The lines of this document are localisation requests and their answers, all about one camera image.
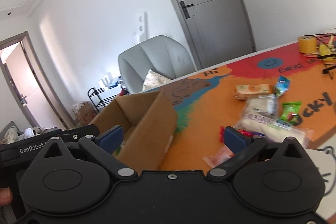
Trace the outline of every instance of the open cardboard box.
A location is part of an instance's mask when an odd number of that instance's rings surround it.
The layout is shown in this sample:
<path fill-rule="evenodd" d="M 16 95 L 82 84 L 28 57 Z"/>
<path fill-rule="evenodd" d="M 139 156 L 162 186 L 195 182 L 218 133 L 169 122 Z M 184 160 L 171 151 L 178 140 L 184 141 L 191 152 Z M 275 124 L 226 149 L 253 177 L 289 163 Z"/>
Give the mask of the open cardboard box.
<path fill-rule="evenodd" d="M 100 133 L 119 125 L 124 130 L 124 147 L 118 160 L 138 173 L 157 170 L 171 144 L 177 113 L 162 90 L 115 98 L 91 124 Z"/>

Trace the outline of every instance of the hand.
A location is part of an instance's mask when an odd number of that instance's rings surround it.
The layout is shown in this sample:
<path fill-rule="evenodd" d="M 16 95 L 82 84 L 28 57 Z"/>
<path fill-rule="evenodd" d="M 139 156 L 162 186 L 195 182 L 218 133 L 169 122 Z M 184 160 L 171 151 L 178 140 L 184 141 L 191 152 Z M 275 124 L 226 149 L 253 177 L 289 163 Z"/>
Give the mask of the hand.
<path fill-rule="evenodd" d="M 0 206 L 8 205 L 13 200 L 13 194 L 9 188 L 0 188 Z"/>

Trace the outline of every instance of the blue smiley face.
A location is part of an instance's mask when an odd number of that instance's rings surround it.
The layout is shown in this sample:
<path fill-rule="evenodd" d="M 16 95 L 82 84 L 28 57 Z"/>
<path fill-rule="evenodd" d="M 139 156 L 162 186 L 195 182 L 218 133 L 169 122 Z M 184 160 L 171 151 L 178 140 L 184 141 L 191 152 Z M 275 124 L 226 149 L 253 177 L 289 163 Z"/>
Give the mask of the blue smiley face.
<path fill-rule="evenodd" d="M 283 61 L 276 57 L 266 58 L 258 63 L 258 67 L 261 69 L 275 69 L 280 67 Z"/>

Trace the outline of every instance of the yellow tape roll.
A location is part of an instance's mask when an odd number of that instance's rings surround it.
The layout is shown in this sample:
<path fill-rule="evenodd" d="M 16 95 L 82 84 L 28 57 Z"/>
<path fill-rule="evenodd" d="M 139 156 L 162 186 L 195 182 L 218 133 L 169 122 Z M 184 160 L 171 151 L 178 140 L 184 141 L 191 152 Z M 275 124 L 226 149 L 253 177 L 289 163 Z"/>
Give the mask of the yellow tape roll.
<path fill-rule="evenodd" d="M 317 39 L 316 37 L 311 37 L 309 35 L 305 35 L 303 37 L 299 37 L 299 51 L 304 54 L 311 54 L 317 52 Z"/>

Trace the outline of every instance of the silver screw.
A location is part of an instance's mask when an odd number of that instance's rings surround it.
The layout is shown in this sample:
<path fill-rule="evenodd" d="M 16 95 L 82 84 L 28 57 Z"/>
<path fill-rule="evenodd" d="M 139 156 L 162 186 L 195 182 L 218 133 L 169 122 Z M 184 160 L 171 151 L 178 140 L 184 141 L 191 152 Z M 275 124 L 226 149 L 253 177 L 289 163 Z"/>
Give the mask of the silver screw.
<path fill-rule="evenodd" d="M 134 170 L 131 168 L 121 168 L 118 170 L 118 174 L 122 177 L 129 177 L 134 174 Z"/>
<path fill-rule="evenodd" d="M 214 177 L 224 177 L 226 175 L 226 171 L 222 168 L 215 168 L 210 170 L 210 174 Z"/>
<path fill-rule="evenodd" d="M 170 175 L 168 175 L 168 178 L 169 178 L 169 179 L 177 179 L 177 175 L 175 175 L 175 174 L 170 174 Z"/>

